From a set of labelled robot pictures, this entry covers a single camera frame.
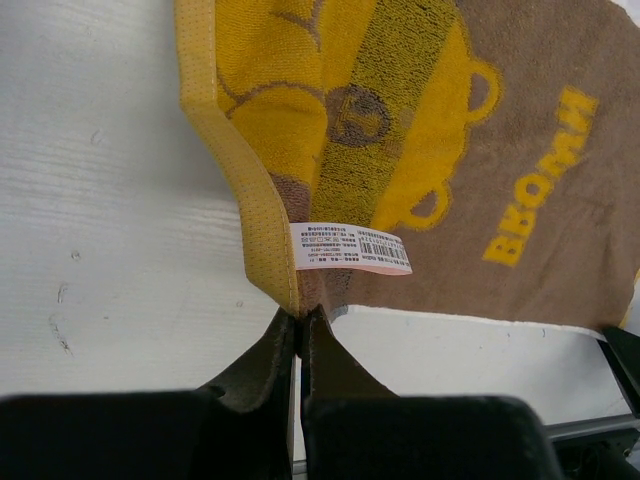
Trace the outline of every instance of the terry cloth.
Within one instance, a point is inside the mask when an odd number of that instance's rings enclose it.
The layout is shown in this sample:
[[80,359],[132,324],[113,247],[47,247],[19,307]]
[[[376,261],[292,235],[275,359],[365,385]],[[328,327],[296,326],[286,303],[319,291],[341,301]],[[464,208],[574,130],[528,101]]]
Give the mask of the terry cloth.
[[[181,103],[246,273],[318,303],[618,325],[640,269],[640,32],[608,0],[176,0]],[[402,238],[407,276],[296,271],[290,222]]]

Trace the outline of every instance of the white surface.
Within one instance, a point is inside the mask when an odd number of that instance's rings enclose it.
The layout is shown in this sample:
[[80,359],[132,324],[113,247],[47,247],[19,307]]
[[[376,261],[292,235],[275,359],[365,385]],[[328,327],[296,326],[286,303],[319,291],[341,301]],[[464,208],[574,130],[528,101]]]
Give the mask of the white surface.
[[[275,311],[179,111],[172,16],[0,0],[0,394],[192,388]],[[400,393],[510,393],[554,423],[625,408],[574,332],[357,311],[334,327]]]

